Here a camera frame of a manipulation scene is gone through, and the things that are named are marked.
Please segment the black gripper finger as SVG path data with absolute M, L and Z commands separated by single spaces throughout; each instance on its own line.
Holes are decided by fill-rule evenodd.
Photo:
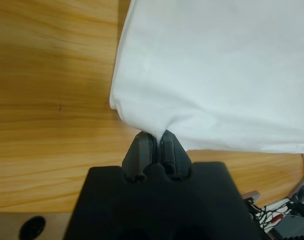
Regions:
M 161 164 L 171 179 L 185 180 L 189 177 L 191 159 L 172 132 L 166 130 L 160 141 Z
M 123 161 L 122 169 L 130 182 L 142 182 L 146 179 L 145 168 L 155 163 L 156 139 L 147 132 L 140 132 L 132 141 Z

